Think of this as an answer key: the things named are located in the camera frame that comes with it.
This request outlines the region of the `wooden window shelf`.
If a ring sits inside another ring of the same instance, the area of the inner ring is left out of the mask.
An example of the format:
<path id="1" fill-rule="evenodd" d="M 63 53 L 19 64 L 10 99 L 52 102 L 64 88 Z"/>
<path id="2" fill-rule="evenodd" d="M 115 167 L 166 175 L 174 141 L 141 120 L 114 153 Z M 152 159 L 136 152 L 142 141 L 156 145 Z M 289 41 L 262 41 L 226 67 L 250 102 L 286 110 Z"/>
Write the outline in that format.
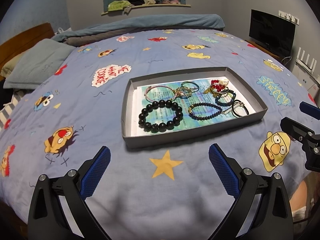
<path id="1" fill-rule="evenodd" d="M 116 12 L 123 12 L 125 14 L 129 14 L 130 11 L 134 10 L 134 9 L 155 8 L 155 7 L 186 7 L 186 8 L 191 8 L 191 5 L 190 4 L 171 4 L 171 3 L 132 5 L 131 7 L 129 7 L 129 10 L 123 9 L 123 10 L 117 10 L 117 11 L 102 12 L 101 16 L 105 16 L 105 15 L 116 13 Z"/>

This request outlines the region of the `wooden headboard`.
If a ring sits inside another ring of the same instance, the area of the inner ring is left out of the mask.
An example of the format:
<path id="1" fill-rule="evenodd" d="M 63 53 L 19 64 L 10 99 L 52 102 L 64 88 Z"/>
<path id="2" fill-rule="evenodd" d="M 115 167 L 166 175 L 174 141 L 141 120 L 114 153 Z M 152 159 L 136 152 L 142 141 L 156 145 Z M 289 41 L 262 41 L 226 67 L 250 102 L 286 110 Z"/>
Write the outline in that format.
<path id="1" fill-rule="evenodd" d="M 43 23 L 17 34 L 1 44 L 1 70 L 16 64 L 30 48 L 45 38 L 52 38 L 54 31 L 50 23 Z"/>

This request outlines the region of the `pearl gold hair clip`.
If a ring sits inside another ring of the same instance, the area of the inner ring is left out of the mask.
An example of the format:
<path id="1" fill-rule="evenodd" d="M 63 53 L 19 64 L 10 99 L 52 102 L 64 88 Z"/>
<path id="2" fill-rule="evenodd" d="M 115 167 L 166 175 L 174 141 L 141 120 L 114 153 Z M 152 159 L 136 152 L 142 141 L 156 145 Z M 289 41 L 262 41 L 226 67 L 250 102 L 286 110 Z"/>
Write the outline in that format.
<path id="1" fill-rule="evenodd" d="M 222 111 L 222 114 L 227 115 L 228 113 L 232 113 L 235 114 L 235 109 L 238 107 L 239 105 L 236 103 L 234 106 L 231 106 L 229 108 L 227 108 L 226 110 Z"/>

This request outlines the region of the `grey pillow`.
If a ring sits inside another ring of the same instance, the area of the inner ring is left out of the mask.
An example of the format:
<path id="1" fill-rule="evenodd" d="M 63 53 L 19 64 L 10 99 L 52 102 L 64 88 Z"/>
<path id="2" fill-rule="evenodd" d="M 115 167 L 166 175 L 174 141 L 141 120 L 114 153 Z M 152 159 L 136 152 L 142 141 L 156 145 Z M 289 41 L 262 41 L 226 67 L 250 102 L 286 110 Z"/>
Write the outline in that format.
<path id="1" fill-rule="evenodd" d="M 74 49 L 74 46 L 43 39 L 21 57 L 3 88 L 35 90 L 56 73 Z"/>

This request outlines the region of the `white wifi router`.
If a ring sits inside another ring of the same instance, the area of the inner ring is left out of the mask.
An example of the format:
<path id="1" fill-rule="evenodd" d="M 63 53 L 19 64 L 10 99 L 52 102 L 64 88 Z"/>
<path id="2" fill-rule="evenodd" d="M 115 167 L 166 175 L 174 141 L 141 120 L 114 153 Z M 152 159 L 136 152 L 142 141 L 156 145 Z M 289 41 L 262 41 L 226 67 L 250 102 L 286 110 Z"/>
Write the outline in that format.
<path id="1" fill-rule="evenodd" d="M 315 75 L 316 64 L 317 60 L 311 58 L 310 54 L 299 47 L 292 73 L 313 98 L 319 92 L 319 75 Z"/>

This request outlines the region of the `white wall hook rack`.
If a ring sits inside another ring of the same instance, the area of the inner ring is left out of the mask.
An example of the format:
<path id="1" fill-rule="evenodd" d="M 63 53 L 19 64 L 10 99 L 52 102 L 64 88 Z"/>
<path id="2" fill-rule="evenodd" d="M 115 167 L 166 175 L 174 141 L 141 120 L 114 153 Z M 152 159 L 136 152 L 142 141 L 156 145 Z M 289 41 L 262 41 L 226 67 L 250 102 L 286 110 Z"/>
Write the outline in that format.
<path id="1" fill-rule="evenodd" d="M 299 25 L 299 18 L 297 18 L 296 16 L 293 16 L 287 12 L 283 12 L 281 10 L 278 11 L 278 16 L 280 18 L 283 18 L 287 21 L 290 21 L 292 23 L 294 23 L 295 25 Z"/>

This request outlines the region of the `grey shallow cardboard tray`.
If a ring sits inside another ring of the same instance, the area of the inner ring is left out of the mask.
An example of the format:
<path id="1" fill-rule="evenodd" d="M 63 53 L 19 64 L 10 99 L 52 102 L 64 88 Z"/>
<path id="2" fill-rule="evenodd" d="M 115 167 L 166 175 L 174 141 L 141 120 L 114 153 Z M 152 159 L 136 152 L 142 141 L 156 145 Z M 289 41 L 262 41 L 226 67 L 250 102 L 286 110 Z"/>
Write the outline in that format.
<path id="1" fill-rule="evenodd" d="M 142 109 L 172 100 L 183 115 L 178 126 L 146 131 L 138 123 Z M 245 126 L 261 120 L 267 105 L 251 86 L 228 67 L 176 70 L 128 81 L 121 131 L 128 148 L 163 145 Z"/>

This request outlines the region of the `black monitor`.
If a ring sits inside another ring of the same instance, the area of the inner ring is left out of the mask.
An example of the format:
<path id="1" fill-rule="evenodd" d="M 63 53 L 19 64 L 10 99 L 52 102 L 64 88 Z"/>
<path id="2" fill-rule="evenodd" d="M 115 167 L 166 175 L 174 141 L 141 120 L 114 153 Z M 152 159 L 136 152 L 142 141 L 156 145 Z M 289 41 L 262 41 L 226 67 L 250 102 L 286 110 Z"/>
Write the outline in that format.
<path id="1" fill-rule="evenodd" d="M 291 55 L 296 25 L 278 16 L 251 10 L 249 37 L 279 56 Z"/>

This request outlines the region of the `dark garnet bead strand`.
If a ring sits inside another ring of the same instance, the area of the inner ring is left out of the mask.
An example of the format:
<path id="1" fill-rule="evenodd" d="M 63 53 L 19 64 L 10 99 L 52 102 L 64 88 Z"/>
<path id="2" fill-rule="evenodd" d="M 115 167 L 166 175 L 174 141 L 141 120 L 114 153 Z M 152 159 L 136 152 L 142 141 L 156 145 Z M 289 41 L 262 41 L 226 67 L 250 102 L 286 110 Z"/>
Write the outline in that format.
<path id="1" fill-rule="evenodd" d="M 207 121 L 219 116 L 222 108 L 216 104 L 208 102 L 193 103 L 188 107 L 189 116 L 197 121 Z"/>

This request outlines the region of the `teal folded blanket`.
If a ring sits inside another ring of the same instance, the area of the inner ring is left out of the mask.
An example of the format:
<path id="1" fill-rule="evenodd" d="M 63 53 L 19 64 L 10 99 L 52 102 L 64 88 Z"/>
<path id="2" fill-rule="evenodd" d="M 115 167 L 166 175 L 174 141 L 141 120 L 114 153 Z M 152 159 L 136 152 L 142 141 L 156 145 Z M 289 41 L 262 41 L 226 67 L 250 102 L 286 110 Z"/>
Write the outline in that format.
<path id="1" fill-rule="evenodd" d="M 223 30 L 225 23 L 217 14 L 145 15 L 112 23 L 96 24 L 85 29 L 65 31 L 53 36 L 52 39 L 79 47 L 118 35 L 168 28 Z"/>

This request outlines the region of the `green cloth on shelf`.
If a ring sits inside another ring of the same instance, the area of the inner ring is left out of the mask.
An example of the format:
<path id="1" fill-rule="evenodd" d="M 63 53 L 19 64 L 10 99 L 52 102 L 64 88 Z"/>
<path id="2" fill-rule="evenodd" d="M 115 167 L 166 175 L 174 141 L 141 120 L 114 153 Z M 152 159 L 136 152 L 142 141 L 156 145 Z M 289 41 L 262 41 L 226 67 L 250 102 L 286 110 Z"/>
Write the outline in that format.
<path id="1" fill-rule="evenodd" d="M 131 6 L 132 4 L 127 0 L 113 1 L 107 6 L 107 11 L 118 11 L 124 10 L 126 7 Z"/>

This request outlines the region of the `silver bangle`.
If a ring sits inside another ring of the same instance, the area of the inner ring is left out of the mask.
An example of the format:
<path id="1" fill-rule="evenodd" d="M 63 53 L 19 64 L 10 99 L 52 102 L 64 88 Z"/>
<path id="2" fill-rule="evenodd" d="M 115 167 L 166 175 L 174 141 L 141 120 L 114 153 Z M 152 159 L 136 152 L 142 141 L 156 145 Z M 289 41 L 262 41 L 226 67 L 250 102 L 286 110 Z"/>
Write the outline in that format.
<path id="1" fill-rule="evenodd" d="M 196 84 L 196 83 L 191 82 L 191 81 L 184 81 L 184 82 L 181 83 L 181 85 L 187 85 L 188 87 L 193 87 L 194 84 Z"/>
<path id="2" fill-rule="evenodd" d="M 181 87 L 183 88 L 183 90 L 187 91 L 188 93 L 195 93 L 198 92 L 200 87 L 197 84 L 194 84 L 193 87 L 188 87 L 187 85 L 181 85 Z"/>

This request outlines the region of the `printed paper sheet in tray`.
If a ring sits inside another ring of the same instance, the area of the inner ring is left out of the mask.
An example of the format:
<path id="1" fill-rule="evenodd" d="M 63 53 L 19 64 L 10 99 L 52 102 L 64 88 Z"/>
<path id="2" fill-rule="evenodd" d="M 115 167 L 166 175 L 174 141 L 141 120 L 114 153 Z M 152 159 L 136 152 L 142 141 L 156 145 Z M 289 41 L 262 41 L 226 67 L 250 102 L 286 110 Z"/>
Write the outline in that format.
<path id="1" fill-rule="evenodd" d="M 184 81 L 198 84 L 199 91 L 191 94 L 183 90 L 181 83 Z M 188 107 L 198 102 L 216 104 L 222 111 L 236 103 L 239 106 L 235 114 L 221 113 L 213 119 L 197 121 L 189 116 Z M 154 131 L 144 127 L 145 123 L 157 125 L 156 132 L 164 133 L 218 124 L 256 112 L 249 96 L 225 75 L 143 85 L 135 88 L 132 93 L 131 136 L 152 134 Z"/>

